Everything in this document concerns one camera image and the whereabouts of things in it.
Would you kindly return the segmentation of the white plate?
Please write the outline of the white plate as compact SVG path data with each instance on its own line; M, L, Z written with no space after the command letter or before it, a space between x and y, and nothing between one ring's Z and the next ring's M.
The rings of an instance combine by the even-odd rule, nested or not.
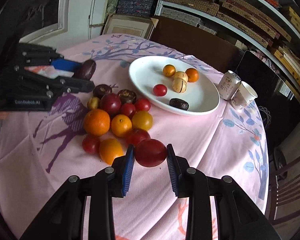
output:
M157 107L171 113L200 116L214 112L220 103L219 92L214 83L199 73L197 82L166 77L162 70L167 64L177 71L185 72L192 66L178 59L164 56L144 56L130 64L129 78L134 87ZM167 87L165 96L155 96L153 87L163 84Z

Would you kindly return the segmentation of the white paper cup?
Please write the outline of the white paper cup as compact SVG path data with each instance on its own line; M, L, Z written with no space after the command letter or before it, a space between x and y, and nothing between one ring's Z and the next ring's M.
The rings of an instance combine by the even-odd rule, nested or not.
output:
M257 93L254 91L254 89L249 84L242 81L231 98L230 103L235 110L239 111L247 107L247 105L249 105L256 98Z

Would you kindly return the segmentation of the small tangerine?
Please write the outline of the small tangerine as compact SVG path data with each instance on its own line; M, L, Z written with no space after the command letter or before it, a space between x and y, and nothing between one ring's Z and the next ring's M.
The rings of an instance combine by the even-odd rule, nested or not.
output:
M195 68L188 68L185 73L188 77L188 82L194 83L198 81L199 73Z

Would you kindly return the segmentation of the yellow tomato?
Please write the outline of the yellow tomato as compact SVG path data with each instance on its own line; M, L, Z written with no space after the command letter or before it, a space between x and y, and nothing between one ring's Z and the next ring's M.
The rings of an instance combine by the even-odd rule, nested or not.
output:
M147 111L138 111L132 117L132 126L149 131L153 126L153 117Z

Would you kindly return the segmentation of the framed picture board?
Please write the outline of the framed picture board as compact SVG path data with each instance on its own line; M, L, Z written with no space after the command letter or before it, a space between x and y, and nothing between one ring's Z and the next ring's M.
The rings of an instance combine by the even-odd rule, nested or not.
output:
M128 34L149 39L159 20L151 17L110 14L104 25L102 35Z

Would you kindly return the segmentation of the yellow orange fruit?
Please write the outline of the yellow orange fruit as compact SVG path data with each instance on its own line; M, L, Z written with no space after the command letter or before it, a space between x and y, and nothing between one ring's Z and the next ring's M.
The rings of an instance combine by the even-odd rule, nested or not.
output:
M172 64L167 64L163 70L162 70L163 74L166 76L166 77L172 77L175 72L176 72L176 69L175 69L175 66L172 65Z

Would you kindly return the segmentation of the wooden chair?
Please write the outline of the wooden chair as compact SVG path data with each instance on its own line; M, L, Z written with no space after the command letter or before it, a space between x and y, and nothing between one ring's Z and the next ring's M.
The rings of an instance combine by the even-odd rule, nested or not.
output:
M300 207L287 215L278 216L279 208L300 201L300 156L287 163L283 152L275 148L273 162L275 171L270 175L269 180L269 221L272 225L277 225L300 216Z

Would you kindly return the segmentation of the pink drink can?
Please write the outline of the pink drink can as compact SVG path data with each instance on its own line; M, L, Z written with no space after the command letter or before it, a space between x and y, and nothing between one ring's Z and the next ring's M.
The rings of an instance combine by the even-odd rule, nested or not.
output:
M227 71L219 84L217 90L222 99L228 101L232 98L241 83L241 78L233 71Z

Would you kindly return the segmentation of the red cherry tomato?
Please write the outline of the red cherry tomato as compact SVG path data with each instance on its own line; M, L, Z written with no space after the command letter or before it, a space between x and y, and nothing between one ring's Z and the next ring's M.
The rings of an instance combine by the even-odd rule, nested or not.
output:
M163 84L157 84L153 87L155 96L165 96L167 94L167 87Z

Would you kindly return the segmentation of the large orange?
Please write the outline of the large orange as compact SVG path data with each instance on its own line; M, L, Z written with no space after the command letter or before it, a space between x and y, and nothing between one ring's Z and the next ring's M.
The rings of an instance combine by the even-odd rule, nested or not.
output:
M124 155L122 146L117 139L108 138L100 143L99 155L101 159L108 165L112 165L117 157Z
M90 110L84 118L83 128L88 134L100 137L110 129L110 116L101 109Z

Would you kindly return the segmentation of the dark purple mangosteen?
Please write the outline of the dark purple mangosteen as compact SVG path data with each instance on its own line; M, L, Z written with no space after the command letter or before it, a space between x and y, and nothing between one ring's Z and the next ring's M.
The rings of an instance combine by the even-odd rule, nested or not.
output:
M96 70L96 62L94 60L84 61L81 66L73 74L73 78L90 81Z

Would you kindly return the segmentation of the dark wooden cabinet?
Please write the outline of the dark wooden cabinet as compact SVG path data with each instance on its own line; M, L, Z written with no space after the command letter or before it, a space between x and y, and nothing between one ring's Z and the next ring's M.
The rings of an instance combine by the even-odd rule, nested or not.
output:
M150 40L173 48L183 54L193 55L224 73L234 71L242 56L230 42L187 23L154 16L158 20Z

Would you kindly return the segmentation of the dark red plum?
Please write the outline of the dark red plum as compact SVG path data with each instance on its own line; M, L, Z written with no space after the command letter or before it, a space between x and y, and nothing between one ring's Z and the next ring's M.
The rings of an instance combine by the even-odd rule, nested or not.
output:
M156 139L141 141L134 148L134 157L143 167L155 167L167 158L166 146Z

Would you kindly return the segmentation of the pale yellow round fruit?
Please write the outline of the pale yellow round fruit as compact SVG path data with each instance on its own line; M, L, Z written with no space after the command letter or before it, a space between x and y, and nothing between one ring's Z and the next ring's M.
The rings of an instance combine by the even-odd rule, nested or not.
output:
M182 71L175 72L173 78L174 79L180 78L180 79L183 79L185 82L188 82L188 79L189 79L188 75Z

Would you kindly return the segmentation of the window with white frame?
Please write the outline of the window with white frame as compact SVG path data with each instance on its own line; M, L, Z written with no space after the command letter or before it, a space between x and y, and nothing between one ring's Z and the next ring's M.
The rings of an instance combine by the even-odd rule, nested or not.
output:
M61 50L91 39L92 25L104 22L106 5L107 0L45 0L20 41Z

